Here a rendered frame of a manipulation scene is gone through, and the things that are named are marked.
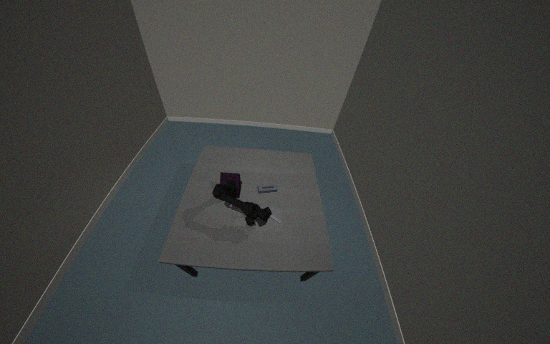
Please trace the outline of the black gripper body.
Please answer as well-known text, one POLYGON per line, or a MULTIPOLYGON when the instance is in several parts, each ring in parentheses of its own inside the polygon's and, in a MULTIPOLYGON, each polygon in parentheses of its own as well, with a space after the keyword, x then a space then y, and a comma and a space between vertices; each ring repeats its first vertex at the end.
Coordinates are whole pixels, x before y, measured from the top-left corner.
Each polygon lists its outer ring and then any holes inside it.
MULTIPOLYGON (((267 211, 267 212, 269 212, 270 215, 272 214, 271 211, 270 211, 270 209, 269 209, 269 207, 265 208, 264 210, 267 211)), ((245 220, 246 220, 246 223, 248 224, 248 226, 250 226, 250 225, 253 224, 253 221, 255 220, 255 218, 254 218, 254 217, 247 216, 247 217, 245 218, 245 220)))

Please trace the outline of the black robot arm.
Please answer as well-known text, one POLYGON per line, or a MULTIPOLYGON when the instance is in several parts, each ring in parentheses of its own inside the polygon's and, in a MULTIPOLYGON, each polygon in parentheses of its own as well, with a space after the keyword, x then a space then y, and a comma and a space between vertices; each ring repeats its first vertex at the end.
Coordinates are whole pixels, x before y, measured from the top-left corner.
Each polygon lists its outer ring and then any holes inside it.
POLYGON ((233 192, 236 189, 235 181, 228 181, 226 186, 222 186, 220 184, 217 184, 214 188, 212 194, 215 198, 220 199, 222 201, 226 201, 230 204, 233 204, 234 206, 239 207, 242 212, 244 212, 248 216, 252 216, 257 221, 258 225, 261 226, 265 223, 267 223, 267 219, 270 216, 270 213, 260 209, 260 207, 257 204, 249 203, 249 202, 242 202, 238 199, 235 199, 232 196, 229 196, 226 192, 233 194, 233 192), (252 215, 253 213, 253 215, 252 215))

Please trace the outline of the grey flat bar with forked end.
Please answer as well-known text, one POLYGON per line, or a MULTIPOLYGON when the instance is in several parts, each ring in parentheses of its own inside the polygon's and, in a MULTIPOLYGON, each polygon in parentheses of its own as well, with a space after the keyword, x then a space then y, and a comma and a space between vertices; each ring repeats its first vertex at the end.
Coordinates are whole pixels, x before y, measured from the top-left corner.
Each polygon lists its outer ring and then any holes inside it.
POLYGON ((275 221, 277 221, 278 223, 281 223, 281 222, 282 222, 282 220, 278 219, 278 218, 277 218, 276 216, 274 216, 273 214, 271 214, 270 217, 271 217, 272 219, 274 219, 275 221))

